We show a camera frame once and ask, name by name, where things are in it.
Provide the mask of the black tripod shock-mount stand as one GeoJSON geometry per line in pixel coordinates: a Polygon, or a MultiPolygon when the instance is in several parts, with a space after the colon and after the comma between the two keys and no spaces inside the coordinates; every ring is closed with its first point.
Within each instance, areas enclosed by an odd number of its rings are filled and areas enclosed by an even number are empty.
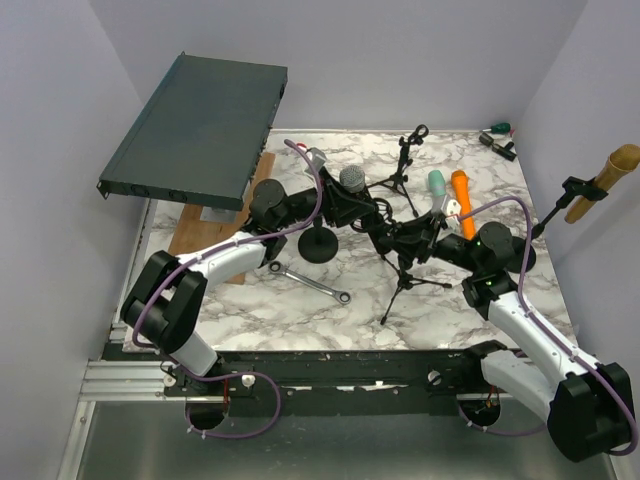
{"type": "Polygon", "coordinates": [[[396,273],[396,289],[388,307],[380,319],[385,325],[397,296],[415,286],[435,285],[451,289],[452,284],[418,278],[410,273],[415,263],[424,264],[436,250],[438,236],[446,229],[443,213],[426,213],[408,222],[399,222],[393,218],[390,203],[382,198],[370,200],[373,212],[350,224],[358,233],[366,233],[380,258],[396,273]]]}

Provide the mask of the black round-base shock-mount stand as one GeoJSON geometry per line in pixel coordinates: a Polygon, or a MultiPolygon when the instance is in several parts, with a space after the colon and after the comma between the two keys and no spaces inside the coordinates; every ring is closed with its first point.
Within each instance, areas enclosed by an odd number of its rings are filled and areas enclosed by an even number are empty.
{"type": "Polygon", "coordinates": [[[337,236],[321,224],[305,230],[298,240],[298,252],[307,262],[323,264],[332,260],[339,249],[337,236]]]}

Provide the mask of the mint green toy microphone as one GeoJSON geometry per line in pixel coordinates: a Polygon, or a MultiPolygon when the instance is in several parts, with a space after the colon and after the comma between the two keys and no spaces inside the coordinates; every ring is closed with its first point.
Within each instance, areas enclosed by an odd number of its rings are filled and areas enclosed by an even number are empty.
{"type": "Polygon", "coordinates": [[[450,198],[441,171],[431,170],[427,176],[427,184],[432,197],[431,212],[446,214],[450,198]]]}

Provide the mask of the black tripod clip stand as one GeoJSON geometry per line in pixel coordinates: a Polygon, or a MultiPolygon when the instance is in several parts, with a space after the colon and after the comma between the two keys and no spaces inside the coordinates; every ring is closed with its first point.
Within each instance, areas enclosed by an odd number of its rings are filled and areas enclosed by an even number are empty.
{"type": "Polygon", "coordinates": [[[413,159],[410,157],[411,147],[422,145],[425,138],[429,135],[429,132],[430,130],[425,124],[419,124],[410,135],[401,136],[398,141],[400,153],[395,172],[386,179],[369,185],[369,188],[384,187],[404,197],[409,204],[414,218],[418,218],[419,214],[406,189],[406,183],[408,182],[406,170],[413,164],[413,159]]]}

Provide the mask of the orange toy microphone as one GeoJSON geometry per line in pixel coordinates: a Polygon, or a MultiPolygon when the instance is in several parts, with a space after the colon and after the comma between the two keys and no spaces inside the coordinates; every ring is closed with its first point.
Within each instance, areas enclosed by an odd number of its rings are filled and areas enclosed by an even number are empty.
{"type": "MultiPolygon", "coordinates": [[[[459,203],[460,213],[464,216],[472,211],[469,195],[469,179],[462,170],[456,170],[451,174],[451,185],[453,187],[456,200],[459,203]]],[[[472,217],[465,217],[460,221],[462,232],[467,240],[471,240],[476,234],[476,228],[472,217]]]]}

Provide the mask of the black microphone silver grille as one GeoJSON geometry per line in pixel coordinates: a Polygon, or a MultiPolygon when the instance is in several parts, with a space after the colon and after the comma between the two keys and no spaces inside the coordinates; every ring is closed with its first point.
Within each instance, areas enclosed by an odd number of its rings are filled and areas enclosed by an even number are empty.
{"type": "Polygon", "coordinates": [[[352,214],[350,225],[354,229],[373,229],[392,217],[393,209],[384,198],[373,197],[366,185],[366,175],[359,165],[347,165],[339,173],[341,186],[358,205],[352,214]]]}

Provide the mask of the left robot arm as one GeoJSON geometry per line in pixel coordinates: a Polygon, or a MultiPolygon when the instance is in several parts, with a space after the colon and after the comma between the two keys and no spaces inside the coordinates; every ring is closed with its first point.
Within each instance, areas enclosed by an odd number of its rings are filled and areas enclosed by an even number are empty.
{"type": "Polygon", "coordinates": [[[146,338],[146,347],[171,357],[197,376],[207,374],[217,353],[195,330],[208,288],[272,262],[298,232],[298,251],[309,263],[335,257],[343,227],[377,211],[364,171],[349,165],[337,178],[319,173],[318,186],[287,195],[275,179],[253,191],[247,222],[230,239],[191,254],[154,253],[120,310],[120,318],[146,338]]]}

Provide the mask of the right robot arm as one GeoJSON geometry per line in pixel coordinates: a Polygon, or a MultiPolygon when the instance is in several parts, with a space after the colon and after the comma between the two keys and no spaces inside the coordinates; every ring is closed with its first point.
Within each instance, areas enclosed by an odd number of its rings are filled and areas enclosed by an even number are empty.
{"type": "Polygon", "coordinates": [[[489,222],[466,240],[442,236],[443,222],[441,215],[426,214],[387,228],[378,242],[396,252],[402,265],[436,258],[469,272],[462,283],[467,304],[524,354],[517,357],[499,343],[478,348],[484,381],[540,418],[571,461],[632,453],[639,445],[639,428],[626,371],[581,350],[529,302],[507,269],[515,253],[506,226],[489,222]]]}

